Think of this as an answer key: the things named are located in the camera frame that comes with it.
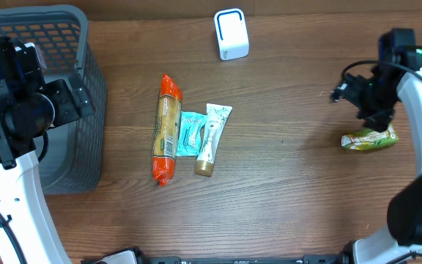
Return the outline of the white barcode scanner stand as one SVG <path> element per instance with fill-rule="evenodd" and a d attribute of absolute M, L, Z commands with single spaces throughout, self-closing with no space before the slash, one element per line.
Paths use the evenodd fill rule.
<path fill-rule="evenodd" d="M 214 16 L 215 31 L 221 60 L 233 60 L 248 55 L 250 44 L 241 9 L 231 8 L 218 11 Z"/>

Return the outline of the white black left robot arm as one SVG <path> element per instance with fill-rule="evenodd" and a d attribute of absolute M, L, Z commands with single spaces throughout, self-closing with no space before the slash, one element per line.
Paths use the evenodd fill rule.
<path fill-rule="evenodd" d="M 80 81 L 46 82 L 37 46 L 0 37 L 0 258 L 68 263 L 42 192 L 34 139 L 95 108 Z"/>

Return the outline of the teal snack packet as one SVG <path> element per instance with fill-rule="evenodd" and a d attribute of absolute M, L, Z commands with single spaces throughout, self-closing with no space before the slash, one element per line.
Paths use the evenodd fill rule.
<path fill-rule="evenodd" d="M 183 111 L 179 129 L 177 156 L 197 156 L 201 149 L 201 130 L 207 122 L 204 114 Z"/>

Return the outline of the grey plastic shopping basket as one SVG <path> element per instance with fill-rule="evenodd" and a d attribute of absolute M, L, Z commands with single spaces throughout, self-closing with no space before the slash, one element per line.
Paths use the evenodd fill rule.
<path fill-rule="evenodd" d="M 48 130 L 48 151 L 40 163 L 45 194 L 90 191 L 100 180 L 107 84 L 89 47 L 88 31 L 86 15 L 72 5 L 0 9 L 0 36 L 34 43 L 45 59 L 45 81 L 65 81 L 84 114 Z"/>

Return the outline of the orange spaghetti pasta packet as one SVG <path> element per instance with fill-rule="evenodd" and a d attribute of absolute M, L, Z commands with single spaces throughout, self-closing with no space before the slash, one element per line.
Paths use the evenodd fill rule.
<path fill-rule="evenodd" d="M 181 111 L 182 91 L 170 76 L 163 74 L 152 151 L 152 175 L 160 186 L 174 175 Z"/>

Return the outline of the green jasmine tea pouch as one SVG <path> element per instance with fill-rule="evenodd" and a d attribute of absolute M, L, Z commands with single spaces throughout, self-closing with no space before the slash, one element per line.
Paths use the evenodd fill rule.
<path fill-rule="evenodd" d="M 374 150 L 389 147 L 399 140 L 393 125 L 389 124 L 383 132 L 364 128 L 341 137 L 341 146 L 345 150 Z"/>

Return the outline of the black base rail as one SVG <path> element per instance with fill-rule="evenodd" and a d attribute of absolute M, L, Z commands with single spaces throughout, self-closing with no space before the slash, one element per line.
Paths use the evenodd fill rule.
<path fill-rule="evenodd" d="M 302 257 L 264 258 L 181 258 L 177 256 L 148 257 L 138 247 L 130 247 L 103 257 L 82 260 L 81 264 L 137 263 L 137 264 L 339 264 L 349 263 L 339 254 L 306 254 Z"/>

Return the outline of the white floral cream tube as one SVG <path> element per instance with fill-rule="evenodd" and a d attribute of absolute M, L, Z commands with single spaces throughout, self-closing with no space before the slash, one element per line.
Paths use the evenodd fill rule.
<path fill-rule="evenodd" d="M 231 106 L 207 104 L 207 121 L 204 126 L 203 143 L 195 165 L 195 173 L 198 175 L 207 177 L 212 175 L 218 143 L 231 112 Z"/>

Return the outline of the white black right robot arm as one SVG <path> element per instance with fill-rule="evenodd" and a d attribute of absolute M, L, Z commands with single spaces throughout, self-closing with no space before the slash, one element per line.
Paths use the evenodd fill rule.
<path fill-rule="evenodd" d="M 358 108 L 366 128 L 388 129 L 394 106 L 406 110 L 415 150 L 416 176 L 389 203 L 387 224 L 369 237 L 348 243 L 335 263 L 406 263 L 422 257 L 422 46 L 412 29 L 391 29 L 379 39 L 379 58 L 370 78 L 341 71 L 330 99 L 348 100 Z"/>

